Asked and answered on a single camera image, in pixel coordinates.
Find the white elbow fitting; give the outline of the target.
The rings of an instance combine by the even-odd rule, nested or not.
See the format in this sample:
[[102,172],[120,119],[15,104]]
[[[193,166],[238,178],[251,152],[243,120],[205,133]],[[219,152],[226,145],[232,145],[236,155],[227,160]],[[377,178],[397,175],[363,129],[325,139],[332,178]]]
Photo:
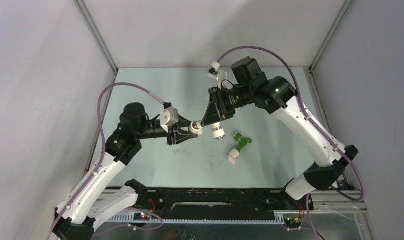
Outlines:
[[237,149],[235,149],[235,148],[233,148],[230,152],[229,152],[229,154],[228,154],[228,156],[227,156],[227,159],[228,159],[228,161],[231,163],[231,164],[236,164],[236,162],[237,162],[237,158],[239,157],[239,155],[240,155],[240,152],[237,150]]
[[188,127],[189,132],[192,134],[195,134],[197,136],[200,136],[203,132],[203,127],[201,126],[201,122],[199,120],[197,121],[192,121]]

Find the white plastic faucet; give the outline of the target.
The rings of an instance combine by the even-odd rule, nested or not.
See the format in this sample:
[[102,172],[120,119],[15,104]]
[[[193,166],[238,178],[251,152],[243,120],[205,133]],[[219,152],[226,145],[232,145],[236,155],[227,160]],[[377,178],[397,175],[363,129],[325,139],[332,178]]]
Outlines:
[[[212,136],[213,136],[213,139],[214,139],[214,140],[219,141],[219,140],[224,139],[224,137],[225,137],[225,131],[224,131],[224,129],[221,127],[220,123],[217,122],[217,123],[211,124],[211,125],[209,125],[209,127],[211,128],[211,133],[212,133]],[[203,133],[203,127],[201,126],[201,122],[200,122],[200,121],[197,121],[197,122],[196,122],[196,128],[197,128],[197,130],[198,130],[197,135],[200,136],[200,135]]]

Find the green plastic faucet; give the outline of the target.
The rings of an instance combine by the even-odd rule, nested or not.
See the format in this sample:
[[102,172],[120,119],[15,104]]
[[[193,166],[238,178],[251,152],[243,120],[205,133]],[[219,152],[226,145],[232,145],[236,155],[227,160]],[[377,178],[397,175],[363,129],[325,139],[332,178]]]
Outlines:
[[244,147],[246,147],[248,144],[252,143],[252,139],[244,137],[240,133],[236,133],[233,136],[233,139],[238,142],[238,146],[235,148],[238,152],[241,152]]

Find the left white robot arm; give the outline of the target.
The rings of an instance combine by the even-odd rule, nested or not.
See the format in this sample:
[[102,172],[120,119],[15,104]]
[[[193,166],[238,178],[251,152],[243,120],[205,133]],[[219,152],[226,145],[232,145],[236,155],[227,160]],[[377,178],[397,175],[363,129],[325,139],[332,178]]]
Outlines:
[[119,123],[108,139],[103,139],[98,162],[57,207],[52,233],[61,240],[89,240],[108,219],[129,208],[142,208],[148,202],[147,188],[132,179],[114,195],[96,203],[108,183],[127,166],[141,150],[141,140],[166,138],[177,145],[198,137],[199,121],[189,121],[170,103],[164,103],[160,114],[150,119],[142,104],[126,105]]

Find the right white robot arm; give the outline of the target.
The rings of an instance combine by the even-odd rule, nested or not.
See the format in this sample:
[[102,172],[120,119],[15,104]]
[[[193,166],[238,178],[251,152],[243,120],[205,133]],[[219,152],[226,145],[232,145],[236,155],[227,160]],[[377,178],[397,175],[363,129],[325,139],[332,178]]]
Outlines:
[[314,190],[329,189],[354,160],[358,149],[336,140],[306,108],[298,90],[283,77],[267,79],[256,59],[246,57],[232,65],[237,84],[231,89],[223,86],[227,73],[219,67],[220,64],[215,61],[208,71],[208,76],[216,79],[218,86],[208,90],[208,106],[197,126],[210,126],[213,138],[220,140],[225,136],[220,122],[232,118],[236,109],[254,104],[284,123],[301,140],[314,160],[304,173],[284,187],[281,204],[293,209],[305,195]]

